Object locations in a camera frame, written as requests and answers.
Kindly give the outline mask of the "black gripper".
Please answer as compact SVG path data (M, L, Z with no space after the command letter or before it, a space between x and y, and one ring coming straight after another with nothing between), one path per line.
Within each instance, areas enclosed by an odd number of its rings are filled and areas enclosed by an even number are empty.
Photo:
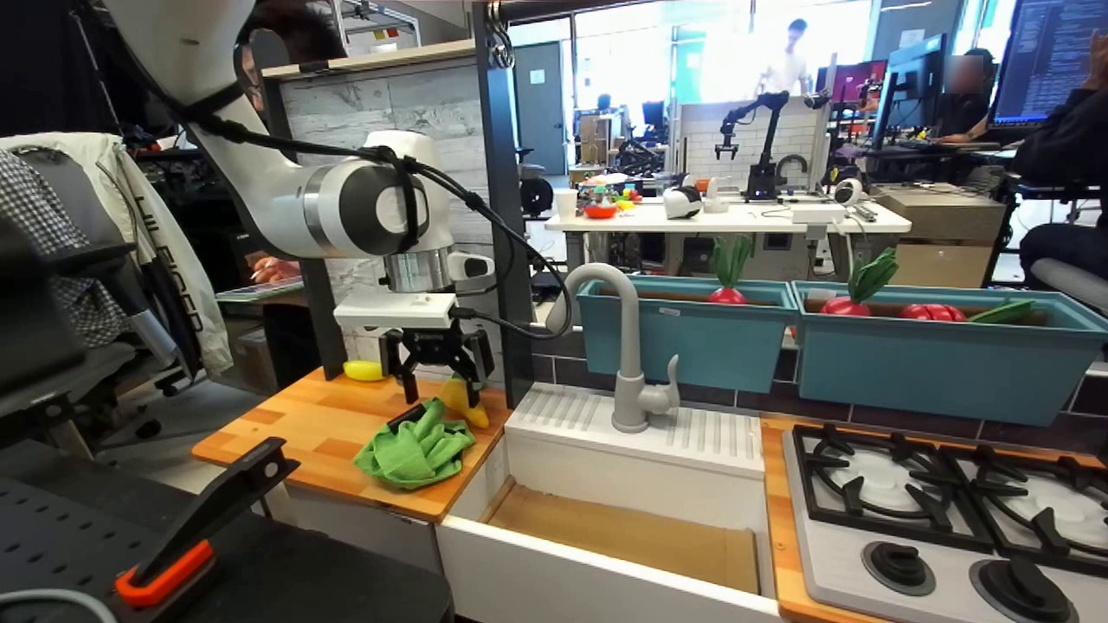
M464 389L464 406L473 409L482 400L483 377L461 328L387 328L376 345L404 406L419 400L414 362L452 368Z

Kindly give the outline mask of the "background black robot arm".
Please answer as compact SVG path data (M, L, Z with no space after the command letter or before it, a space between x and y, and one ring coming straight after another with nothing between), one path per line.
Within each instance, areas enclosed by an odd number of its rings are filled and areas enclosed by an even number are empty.
M775 133L780 133L780 116L783 116L783 107L786 107L786 104L789 104L789 94L786 94L786 91L757 94L756 99L731 107L731 109L724 113L724 122L720 122L720 142L712 145L712 154L735 159L735 154L738 154L735 129L738 129L746 113L756 113L757 107L767 109L757 159L746 167L744 202L775 202L775 196L780 196L783 180L780 180L780 161L773 159L773 145L775 145Z

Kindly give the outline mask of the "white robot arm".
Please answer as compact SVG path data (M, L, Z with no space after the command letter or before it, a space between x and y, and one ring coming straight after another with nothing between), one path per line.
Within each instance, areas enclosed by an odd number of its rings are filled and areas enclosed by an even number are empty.
M452 285L464 254L442 217L451 184L431 142L374 133L366 145L278 138L240 77L240 41L254 0L104 0L132 59L174 116L219 167L250 226L294 258L383 258L383 293L333 308L341 326L379 328L379 368L414 400L414 368L451 368L479 400L490 358L479 328L461 326Z

